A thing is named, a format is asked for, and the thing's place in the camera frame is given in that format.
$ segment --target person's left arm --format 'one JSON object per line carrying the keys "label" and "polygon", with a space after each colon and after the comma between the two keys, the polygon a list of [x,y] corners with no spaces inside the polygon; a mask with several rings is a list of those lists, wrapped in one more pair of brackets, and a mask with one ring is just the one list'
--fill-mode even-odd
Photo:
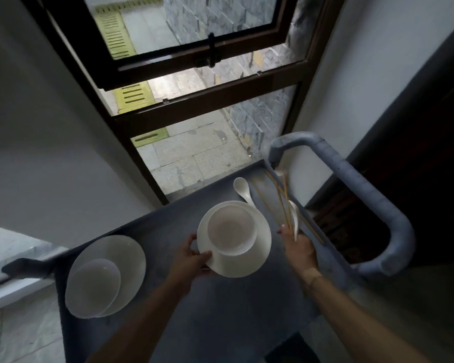
{"label": "person's left arm", "polygon": [[190,291],[192,281],[199,275],[212,273],[211,270],[202,270],[212,252],[199,254],[191,250],[194,239],[196,235],[192,234],[182,245],[165,282],[135,307],[130,321],[86,363],[147,363],[150,360],[173,311]]}

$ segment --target hand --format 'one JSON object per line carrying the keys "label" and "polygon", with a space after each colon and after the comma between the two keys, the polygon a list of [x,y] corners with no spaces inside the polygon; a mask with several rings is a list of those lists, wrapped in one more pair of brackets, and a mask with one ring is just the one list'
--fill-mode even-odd
{"label": "hand", "polygon": [[303,271],[309,268],[318,269],[316,249],[307,236],[299,233],[298,239],[295,241],[292,232],[284,224],[277,233],[282,235],[286,257],[296,274],[302,277]]}
{"label": "hand", "polygon": [[214,274],[212,270],[202,269],[202,266],[212,257],[212,251],[199,254],[197,251],[190,249],[194,239],[196,239],[196,234],[188,236],[166,277],[166,283],[178,288],[182,296],[188,294],[192,281],[197,276]]}

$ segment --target person's right arm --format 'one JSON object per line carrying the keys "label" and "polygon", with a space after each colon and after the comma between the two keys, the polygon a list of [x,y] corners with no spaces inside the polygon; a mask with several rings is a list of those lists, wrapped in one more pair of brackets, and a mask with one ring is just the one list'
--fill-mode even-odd
{"label": "person's right arm", "polygon": [[279,233],[288,261],[307,284],[316,305],[355,362],[430,363],[421,352],[370,316],[319,273],[316,250],[307,236],[299,234],[294,241],[286,226],[281,226]]}

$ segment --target yellow drain grate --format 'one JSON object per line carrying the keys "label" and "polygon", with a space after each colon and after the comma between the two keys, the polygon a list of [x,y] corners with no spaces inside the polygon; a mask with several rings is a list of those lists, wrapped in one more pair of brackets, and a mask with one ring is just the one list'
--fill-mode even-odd
{"label": "yellow drain grate", "polygon": [[118,113],[125,113],[155,104],[153,93],[147,81],[113,90],[118,104]]}
{"label": "yellow drain grate", "polygon": [[[136,54],[119,10],[125,9],[126,7],[151,5],[155,3],[163,3],[163,0],[133,0],[96,7],[94,20],[96,21],[99,31],[101,32],[113,59],[116,60],[134,56]],[[118,104],[118,114],[134,111],[156,103],[148,81],[114,89],[113,94],[116,103]],[[161,128],[150,133],[133,137],[131,140],[133,141],[134,146],[140,147],[166,137],[168,137],[166,128]]]}
{"label": "yellow drain grate", "polygon": [[98,5],[95,7],[95,10],[98,14],[102,14],[110,11],[119,11],[122,9],[134,8],[136,6],[152,5],[163,5],[163,0],[128,0],[108,5]]}

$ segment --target cart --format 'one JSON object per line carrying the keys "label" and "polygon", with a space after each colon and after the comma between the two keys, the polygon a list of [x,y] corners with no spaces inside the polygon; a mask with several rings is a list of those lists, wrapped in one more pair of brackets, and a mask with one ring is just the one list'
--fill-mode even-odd
{"label": "cart", "polygon": [[303,294],[276,233],[283,219],[277,193],[281,183],[272,168],[286,149],[299,145],[313,149],[391,232],[390,243],[381,255],[368,262],[349,265],[289,193],[288,198],[300,209],[300,229],[314,242],[321,273],[339,289],[346,290],[353,283],[389,277],[405,268],[415,250],[414,232],[406,216],[325,140],[317,134],[301,132],[276,139],[270,149],[269,162],[253,163],[98,237],[129,236],[141,245],[147,261],[139,292],[125,308],[111,316],[78,319],[69,313],[64,302],[69,269],[81,251],[97,239],[48,261],[18,259],[4,266],[2,271],[14,278],[55,278],[66,361],[83,363],[126,322],[133,306],[165,280],[174,250],[188,234],[196,232],[203,215],[219,202],[240,200],[233,180],[244,177],[256,207],[271,228],[269,257],[259,270],[243,278],[217,276],[195,280],[190,293],[171,317],[151,362],[256,362],[320,314],[309,296]]}

